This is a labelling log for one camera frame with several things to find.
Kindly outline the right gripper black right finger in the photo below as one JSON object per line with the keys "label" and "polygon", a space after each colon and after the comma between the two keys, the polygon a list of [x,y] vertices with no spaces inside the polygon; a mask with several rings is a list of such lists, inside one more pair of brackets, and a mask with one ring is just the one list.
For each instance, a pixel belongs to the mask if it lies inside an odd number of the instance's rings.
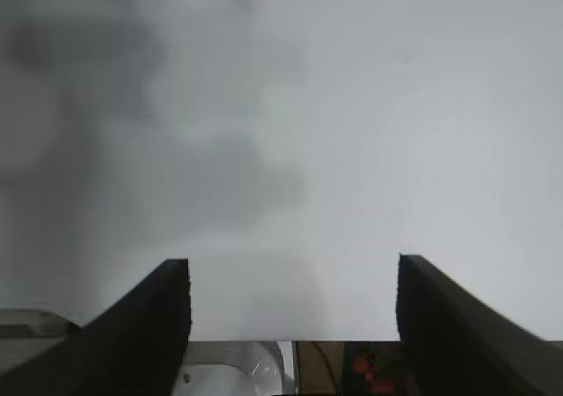
{"label": "right gripper black right finger", "polygon": [[562,349],[419,255],[398,260],[397,329],[423,395],[560,395]]}

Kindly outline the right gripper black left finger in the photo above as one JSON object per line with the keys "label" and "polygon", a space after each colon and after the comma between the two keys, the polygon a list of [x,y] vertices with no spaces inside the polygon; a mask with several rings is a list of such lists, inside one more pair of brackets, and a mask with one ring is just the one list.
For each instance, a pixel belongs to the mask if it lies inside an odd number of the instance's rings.
{"label": "right gripper black left finger", "polygon": [[1,376],[3,395],[170,395],[191,331],[189,266],[163,261],[79,332]]}

